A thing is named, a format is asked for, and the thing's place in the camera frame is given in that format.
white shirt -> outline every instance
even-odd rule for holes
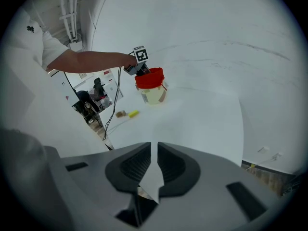
[[[61,157],[108,151],[45,71],[68,48],[20,9],[0,51],[0,124],[55,147]]]

black cable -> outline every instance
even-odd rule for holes
[[[114,109],[113,109],[112,115],[110,116],[109,120],[107,121],[107,123],[105,125],[105,135],[104,135],[103,141],[106,139],[107,130],[108,130],[109,124],[111,122],[112,117],[114,116],[114,114],[116,112],[116,108],[115,107],[116,107],[116,102],[117,102],[117,98],[119,96],[119,91],[120,91],[121,70],[122,70],[122,67],[119,67],[119,69],[118,69],[118,84],[117,84],[117,89],[116,89],[116,93],[115,93],[116,96],[115,96],[115,100],[114,100]]]

equipment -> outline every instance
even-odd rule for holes
[[[127,69],[124,69],[124,71],[129,75],[137,75],[137,76],[149,74],[150,70],[145,64],[146,60],[148,60],[148,54],[146,52],[145,47],[143,45],[138,46],[134,48],[131,53],[134,53],[137,60],[137,65],[130,66]]]
[[[0,166],[18,201],[52,230],[254,230],[274,218],[277,196],[224,158],[159,142],[160,203],[137,187],[151,143],[60,158],[35,138],[0,130]]]

desk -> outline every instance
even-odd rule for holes
[[[133,118],[115,115],[107,135],[115,149],[139,142],[152,143],[152,162],[140,185],[151,196],[148,183],[159,177],[151,176],[150,168],[157,168],[157,142],[186,146],[229,159],[238,166],[243,156],[243,120],[238,98],[209,91],[169,88],[166,99],[157,105],[143,102],[136,91],[123,97],[116,104],[116,112],[139,110]],[[113,106],[100,113],[103,125],[109,120]]]

red cap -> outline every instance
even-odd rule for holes
[[[136,85],[138,88],[152,89],[163,84],[163,80],[165,79],[163,69],[156,67],[150,68],[150,71],[150,74],[135,77]]]

